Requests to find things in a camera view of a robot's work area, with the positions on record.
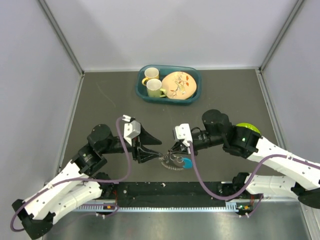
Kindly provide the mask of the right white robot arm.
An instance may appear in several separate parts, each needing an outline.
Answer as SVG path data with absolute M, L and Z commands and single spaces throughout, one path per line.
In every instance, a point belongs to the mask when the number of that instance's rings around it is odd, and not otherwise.
M 204 129 L 193 132 L 189 124 L 175 126 L 173 136 L 176 143 L 170 154 L 189 154 L 196 170 L 197 151 L 215 146 L 236 157 L 256 162 L 251 173 L 239 173 L 233 178 L 233 194 L 219 196 L 210 191 L 196 176 L 203 189 L 219 200 L 245 198 L 247 195 L 278 195 L 297 199 L 300 203 L 319 209 L 320 207 L 320 165 L 301 158 L 262 136 L 249 123 L 233 125 L 229 117 L 217 109 L 207 110 L 202 115 Z

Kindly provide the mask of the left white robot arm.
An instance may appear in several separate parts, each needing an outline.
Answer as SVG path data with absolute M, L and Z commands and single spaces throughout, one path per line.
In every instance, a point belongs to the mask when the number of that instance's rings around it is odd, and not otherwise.
M 118 135 L 113 135 L 106 124 L 96 125 L 87 136 L 84 145 L 67 165 L 41 190 L 26 199 L 17 199 L 12 208 L 13 219 L 18 218 L 30 239 L 37 240 L 47 234 L 66 214 L 82 204 L 102 198 L 109 198 L 114 191 L 112 184 L 123 181 L 112 180 L 106 173 L 98 172 L 106 163 L 106 154 L 124 153 L 128 161 L 145 163 L 157 158 L 160 153 L 148 149 L 147 145 L 161 145 L 162 142 L 149 134 L 132 117 L 120 117 L 124 131 L 117 125 Z

